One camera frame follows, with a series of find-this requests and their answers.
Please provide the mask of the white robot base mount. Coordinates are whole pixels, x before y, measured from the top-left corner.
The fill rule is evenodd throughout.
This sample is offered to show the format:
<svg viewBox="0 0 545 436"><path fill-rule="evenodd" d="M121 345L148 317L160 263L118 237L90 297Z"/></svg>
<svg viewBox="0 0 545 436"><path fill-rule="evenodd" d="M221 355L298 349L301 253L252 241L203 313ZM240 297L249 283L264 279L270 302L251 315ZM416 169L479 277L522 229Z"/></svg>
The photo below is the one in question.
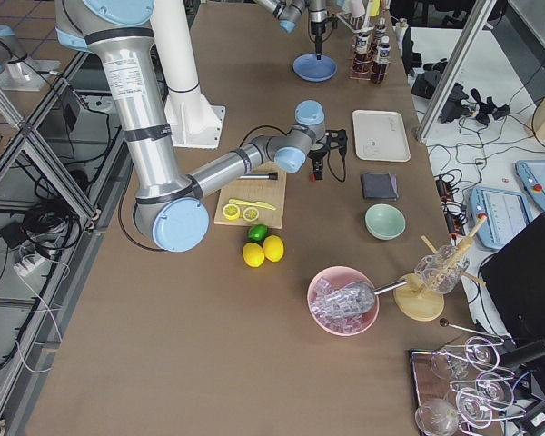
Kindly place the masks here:
<svg viewBox="0 0 545 436"><path fill-rule="evenodd" d="M178 94L170 91L164 111L174 147L218 148L226 115L224 106L210 105L200 92Z"/></svg>

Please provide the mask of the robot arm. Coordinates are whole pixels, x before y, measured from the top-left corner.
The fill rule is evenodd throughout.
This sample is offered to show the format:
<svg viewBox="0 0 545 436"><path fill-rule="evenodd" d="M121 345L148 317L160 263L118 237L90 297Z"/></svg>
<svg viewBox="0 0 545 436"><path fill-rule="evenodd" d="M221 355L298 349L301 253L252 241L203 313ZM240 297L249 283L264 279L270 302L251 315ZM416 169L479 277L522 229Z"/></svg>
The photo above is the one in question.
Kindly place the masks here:
<svg viewBox="0 0 545 436"><path fill-rule="evenodd" d="M223 108L203 95L180 1L59 1L59 42L102 62L139 179L137 230L161 249L184 252L205 236L203 198L267 162L299 171L325 144L322 106L297 105L287 134L259 136L189 174L174 147L217 144Z"/></svg>
<svg viewBox="0 0 545 436"><path fill-rule="evenodd" d="M309 23L308 36L314 42L314 55L317 61L322 59L322 47L325 41L324 34L330 25L337 27L335 15L329 15L327 3L323 0L256 0L257 5L267 10L278 22L279 26L290 33L298 24L303 15L307 15Z"/></svg>

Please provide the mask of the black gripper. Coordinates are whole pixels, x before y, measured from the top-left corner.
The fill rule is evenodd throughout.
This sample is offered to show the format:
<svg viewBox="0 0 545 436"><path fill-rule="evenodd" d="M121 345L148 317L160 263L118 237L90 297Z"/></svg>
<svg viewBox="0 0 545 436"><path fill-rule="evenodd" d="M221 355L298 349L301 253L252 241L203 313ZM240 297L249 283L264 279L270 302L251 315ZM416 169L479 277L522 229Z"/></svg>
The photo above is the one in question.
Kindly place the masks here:
<svg viewBox="0 0 545 436"><path fill-rule="evenodd" d="M323 179L323 168L326 160L331 175L337 182L344 183L347 177L346 154L348 138L344 129L327 130L324 137L318 140L315 146L308 152L308 158L312 160L312 175L317 179ZM332 169L331 152L336 150L342 161L342 176L338 176Z"/></svg>
<svg viewBox="0 0 545 436"><path fill-rule="evenodd" d="M322 59L323 38L327 31L327 24L329 24L331 20L326 9L309 10L310 32L313 38L314 53L317 60Z"/></svg>

